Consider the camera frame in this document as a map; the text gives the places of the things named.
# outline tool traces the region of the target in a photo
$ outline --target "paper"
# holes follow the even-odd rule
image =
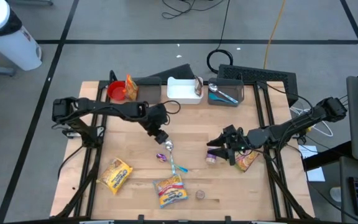
[[[306,159],[307,157],[311,157],[317,154],[316,146],[301,146],[299,145],[299,151],[302,153],[302,158]],[[309,170],[307,172],[308,178],[310,182],[325,182],[323,168],[319,167],[313,170]]]

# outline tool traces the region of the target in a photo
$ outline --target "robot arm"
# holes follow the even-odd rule
[[[167,111],[162,103],[149,107],[147,102],[115,104],[74,97],[56,99],[53,102],[52,121],[67,124],[72,131],[80,134],[84,146],[96,147],[101,141],[100,130],[88,126],[80,119],[87,114],[118,116],[125,121],[139,122],[149,136],[155,136],[159,144],[168,138],[168,134],[160,129],[168,121]]]
[[[283,124],[271,125],[250,130],[243,136],[242,128],[236,130],[233,125],[223,129],[223,133],[207,146],[218,146],[219,149],[209,150],[208,153],[223,159],[229,159],[233,166],[236,163],[234,152],[248,149],[258,149],[263,145],[268,148],[281,149],[294,134],[305,134],[305,129],[321,121],[336,122],[346,117],[346,108],[338,98],[326,98],[320,101],[309,113],[300,115]]]

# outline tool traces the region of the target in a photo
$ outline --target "wooden tabletop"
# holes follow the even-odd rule
[[[269,84],[285,91],[282,82]],[[83,82],[80,97],[94,100],[97,87],[98,82]],[[166,86],[163,86],[161,102],[167,101],[166,92]],[[271,88],[268,92],[275,123],[280,124],[290,119],[286,96]],[[172,176],[170,164],[159,162],[155,158],[157,153],[168,155],[167,152],[138,123],[108,117],[99,174],[115,157],[122,159],[134,170],[117,195],[113,195],[102,184],[96,184],[92,219],[136,220],[138,215],[143,214],[146,220],[224,220],[227,215],[232,220],[274,220],[263,156],[257,157],[245,173],[239,172],[224,159],[218,158],[213,166],[205,163],[206,143],[217,138],[223,128],[233,124],[236,128],[242,127],[247,133],[249,129],[259,127],[253,88],[245,86],[244,94],[244,101],[237,108],[209,105],[207,97],[199,105],[182,105],[178,114],[170,115],[170,124],[162,126],[175,145],[175,163],[189,169],[189,173],[181,174],[189,199],[165,208],[159,207],[152,181]],[[265,120],[268,121],[262,91],[260,97]],[[167,103],[166,107],[169,111],[177,110],[177,105]],[[91,115],[82,119],[90,124]],[[65,157],[80,144],[79,138],[68,140]],[[288,144],[298,147],[294,140]],[[51,215],[60,212],[78,188],[84,156],[85,150],[82,150],[62,169]],[[306,212],[314,216],[299,152],[287,146],[282,150],[282,160],[289,191]],[[197,190],[205,192],[204,199],[196,199]],[[281,214],[285,217],[279,188],[277,192]],[[88,191],[83,197],[81,214],[85,214],[87,201]]]

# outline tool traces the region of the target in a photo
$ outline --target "trash can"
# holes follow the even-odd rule
[[[0,53],[25,71],[42,63],[40,46],[5,0],[0,0]]]

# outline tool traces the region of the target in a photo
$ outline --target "red bowl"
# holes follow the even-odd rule
[[[107,88],[107,95],[113,100],[121,101],[125,100],[125,82],[114,81]]]

